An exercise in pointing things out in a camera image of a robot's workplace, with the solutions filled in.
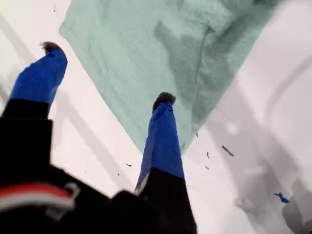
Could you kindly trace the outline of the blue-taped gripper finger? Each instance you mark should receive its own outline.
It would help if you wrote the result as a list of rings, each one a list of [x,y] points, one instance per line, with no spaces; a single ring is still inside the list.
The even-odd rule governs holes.
[[[48,118],[68,61],[64,51],[56,43],[46,41],[42,47],[45,56],[31,63],[18,75],[2,118]]]
[[[173,105],[176,97],[162,92],[156,98],[135,193],[156,209],[169,234],[195,234],[182,165]]]

